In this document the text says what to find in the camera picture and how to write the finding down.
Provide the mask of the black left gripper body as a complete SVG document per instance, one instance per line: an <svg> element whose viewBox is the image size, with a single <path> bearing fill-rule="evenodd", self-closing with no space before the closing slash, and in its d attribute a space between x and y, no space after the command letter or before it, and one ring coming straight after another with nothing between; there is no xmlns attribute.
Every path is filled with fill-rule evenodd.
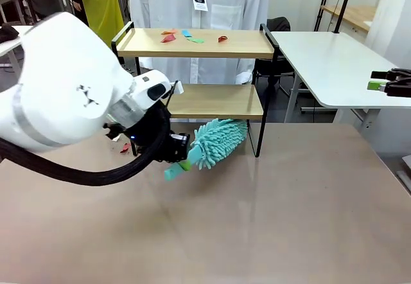
<svg viewBox="0 0 411 284"><path fill-rule="evenodd" d="M187 159L190 135L171 129L167 109L149 109L125 135L147 160L176 163Z"/></svg>

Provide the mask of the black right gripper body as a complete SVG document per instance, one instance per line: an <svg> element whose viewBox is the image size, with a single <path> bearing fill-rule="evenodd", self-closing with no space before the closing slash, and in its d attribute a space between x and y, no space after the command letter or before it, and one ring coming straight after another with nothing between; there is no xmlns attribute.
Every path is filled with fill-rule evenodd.
<svg viewBox="0 0 411 284"><path fill-rule="evenodd" d="M410 70L391 69L387 72L387 95L410 97Z"/></svg>

